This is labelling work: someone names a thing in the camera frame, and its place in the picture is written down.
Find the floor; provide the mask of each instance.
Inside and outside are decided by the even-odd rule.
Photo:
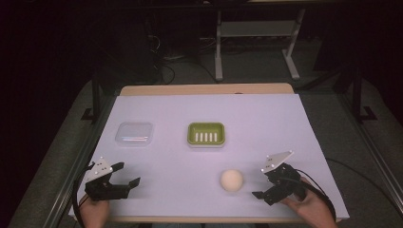
[[[223,50],[223,84],[289,83],[294,88],[306,85],[326,72],[313,71],[320,40],[298,41],[293,53],[299,81],[293,81],[281,56],[287,40],[238,40],[226,44]],[[172,85],[214,84],[214,53],[205,49],[198,59],[167,56],[162,66],[164,82]],[[359,124],[352,117],[351,89],[335,94],[332,85],[337,77],[310,90],[297,91],[311,125],[317,135],[328,164],[344,198],[350,218],[339,227],[403,227],[401,211],[387,199],[392,198],[391,187],[374,157],[379,152],[388,164],[397,183],[403,184],[403,127],[383,104],[376,88],[363,82],[362,105],[369,106],[376,121]],[[113,97],[102,97],[104,115],[113,104]],[[83,87],[55,137],[29,190],[25,194],[10,227],[77,227],[67,215],[70,203],[58,203],[68,189],[74,164],[79,153],[90,150],[89,137],[102,131],[105,119],[96,124],[81,120],[91,103],[91,82]],[[109,222],[106,227],[137,227],[138,224]],[[270,224],[270,227],[308,227],[305,224]]]

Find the white tabletop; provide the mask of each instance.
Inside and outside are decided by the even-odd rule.
[[[124,122],[149,122],[152,141],[121,146],[115,136]],[[192,148],[187,127],[219,122],[225,127],[222,148]],[[113,184],[141,177],[128,199],[110,202],[111,220],[282,222],[299,220],[282,204],[269,206],[253,191],[273,186],[260,169],[267,155],[293,150],[287,161],[308,173],[333,202],[339,219],[349,217],[342,197],[297,94],[227,94],[120,96],[110,113],[92,160],[124,162]],[[221,188],[220,175],[238,169],[238,192]],[[79,198],[84,194],[84,185]]]

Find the green tray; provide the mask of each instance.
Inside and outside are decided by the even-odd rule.
[[[192,147],[222,147],[225,142],[222,123],[191,123],[187,131],[187,142]]]

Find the white ball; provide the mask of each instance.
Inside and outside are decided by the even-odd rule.
[[[237,192],[243,185],[243,176],[239,170],[228,169],[221,174],[221,186],[228,192]]]

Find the human hand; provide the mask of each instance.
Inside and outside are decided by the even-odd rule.
[[[309,184],[308,180],[301,177],[302,181]],[[302,201],[296,201],[293,199],[285,198],[280,201],[281,203],[289,206],[294,210],[297,215],[305,220],[310,226],[315,228],[336,228],[337,225],[333,219],[326,203],[320,199],[312,191],[306,191],[306,198]]]
[[[104,227],[109,216],[108,200],[92,200],[87,194],[80,200],[80,214],[86,228]]]

